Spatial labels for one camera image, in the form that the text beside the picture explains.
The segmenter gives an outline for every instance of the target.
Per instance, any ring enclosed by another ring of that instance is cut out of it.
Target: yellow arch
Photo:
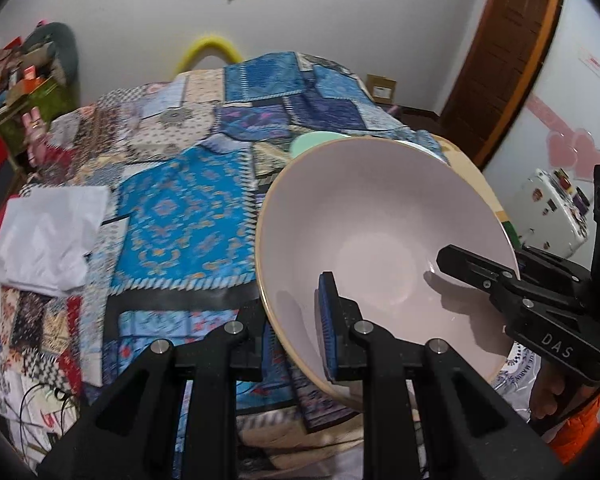
[[[210,34],[208,36],[203,36],[189,47],[187,53],[180,60],[180,63],[178,63],[176,75],[181,72],[191,70],[190,66],[193,60],[206,48],[214,48],[219,50],[229,63],[240,63],[244,61],[244,58],[241,56],[240,52],[238,52],[238,50],[228,40],[220,36]]]

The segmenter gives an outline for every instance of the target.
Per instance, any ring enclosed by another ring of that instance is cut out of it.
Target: wooden door
[[[474,44],[441,117],[445,137],[479,166],[487,159],[485,145],[520,90],[546,21],[548,1],[487,2]]]

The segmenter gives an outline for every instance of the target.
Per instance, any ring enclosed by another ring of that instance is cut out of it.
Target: orange fabric
[[[600,395],[580,413],[567,420],[549,443],[563,464],[575,457],[596,432],[599,410]]]

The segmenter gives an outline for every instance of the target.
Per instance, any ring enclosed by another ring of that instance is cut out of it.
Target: pink bowl
[[[322,391],[361,410],[361,386],[330,383],[322,364],[315,292],[331,270],[365,319],[416,343],[441,337],[492,380],[511,339],[487,294],[440,273],[447,244],[518,268],[500,221],[446,164],[373,137],[317,146],[282,171],[260,212],[256,274],[269,321]]]

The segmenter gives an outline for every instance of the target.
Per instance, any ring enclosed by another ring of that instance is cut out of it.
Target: folded white fabric
[[[7,202],[0,227],[0,283],[63,297],[85,283],[104,220],[106,186],[35,187]]]

